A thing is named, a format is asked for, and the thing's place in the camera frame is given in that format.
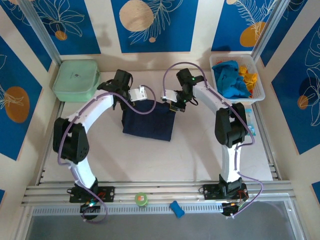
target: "blue eraser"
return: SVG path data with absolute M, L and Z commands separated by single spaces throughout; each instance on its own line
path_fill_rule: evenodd
M 177 201 L 173 201 L 173 203 L 170 204 L 170 208 L 172 209 L 172 211 L 178 219 L 185 215 L 185 211 L 181 209 Z

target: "yellow cloth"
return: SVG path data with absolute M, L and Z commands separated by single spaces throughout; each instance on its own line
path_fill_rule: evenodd
M 243 80 L 248 91 L 252 91 L 258 81 L 258 73 L 248 73 L 246 66 L 240 66 L 239 75 L 243 76 Z

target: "blue cloth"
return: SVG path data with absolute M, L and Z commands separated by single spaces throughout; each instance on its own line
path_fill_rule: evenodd
M 135 109 L 140 112 L 149 111 L 154 105 L 153 100 L 143 100 L 135 103 Z M 158 139 L 170 142 L 176 113 L 170 110 L 168 103 L 157 102 L 155 109 L 141 115 L 130 108 L 123 111 L 123 133 L 143 138 Z
M 236 61 L 225 61 L 212 67 L 218 93 L 228 99 L 248 98 L 251 93 L 239 76 L 239 67 Z
M 172 211 L 174 212 L 174 214 L 178 219 L 181 218 L 183 215 L 185 215 L 185 211 L 182 210 L 182 208 L 179 206 L 177 201 L 173 201 L 170 204 L 170 208 L 172 209 Z

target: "white table surface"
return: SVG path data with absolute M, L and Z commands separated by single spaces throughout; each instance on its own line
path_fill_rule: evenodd
M 150 86 L 160 101 L 164 71 L 132 71 L 132 88 Z M 166 88 L 179 90 L 176 70 L 170 71 Z M 194 76 L 199 72 L 191 71 Z M 212 83 L 210 71 L 205 72 Z M 101 73 L 101 81 L 114 77 L 114 72 Z M 83 103 L 65 103 L 62 117 L 76 112 Z M 185 113 L 177 112 L 170 142 L 136 137 L 122 133 L 122 111 L 117 104 L 109 108 L 90 128 L 87 137 L 88 160 L 98 181 L 199 181 L 219 180 L 222 148 L 215 137 L 215 115 L 199 101 L 199 106 L 187 104 Z M 256 143 L 241 151 L 240 171 L 249 177 L 272 181 L 266 153 L 255 122 Z M 57 164 L 58 154 L 51 150 L 41 182 L 73 181 L 67 167 Z

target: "white plastic basket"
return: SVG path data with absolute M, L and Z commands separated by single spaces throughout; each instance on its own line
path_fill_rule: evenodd
M 215 78 L 215 73 L 212 69 L 214 65 L 217 65 L 219 62 L 227 62 L 234 60 L 238 63 L 239 67 L 245 65 L 250 74 L 258 73 L 257 67 L 251 55 L 249 54 L 239 54 L 239 53 L 213 53 L 210 56 L 210 68 L 213 79 L 213 87 L 217 89 L 217 82 Z M 245 105 L 251 105 L 256 101 L 262 101 L 265 99 L 265 91 L 262 87 L 260 76 L 258 74 L 258 80 L 253 89 L 253 98 L 237 98 L 229 99 L 232 103 L 243 103 Z

